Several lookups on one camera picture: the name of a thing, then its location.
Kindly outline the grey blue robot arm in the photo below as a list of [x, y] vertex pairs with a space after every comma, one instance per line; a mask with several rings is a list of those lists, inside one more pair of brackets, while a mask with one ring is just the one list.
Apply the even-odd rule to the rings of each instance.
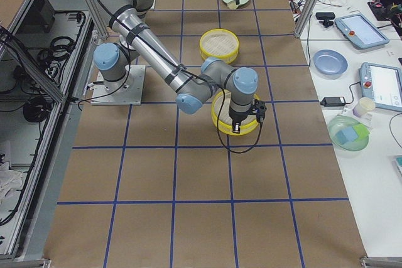
[[150, 100], [171, 99], [192, 115], [210, 102], [209, 120], [220, 133], [239, 136], [263, 120], [258, 73], [216, 56], [202, 58], [198, 41], [183, 35], [185, 0], [95, 0], [102, 22], [117, 34], [122, 55], [146, 65], [165, 83]]

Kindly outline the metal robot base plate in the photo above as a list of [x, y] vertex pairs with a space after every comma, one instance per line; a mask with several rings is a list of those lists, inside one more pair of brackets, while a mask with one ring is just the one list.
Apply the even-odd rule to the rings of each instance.
[[92, 105], [140, 105], [146, 67], [144, 65], [126, 65], [126, 74], [121, 80], [108, 82], [100, 71], [90, 103]]

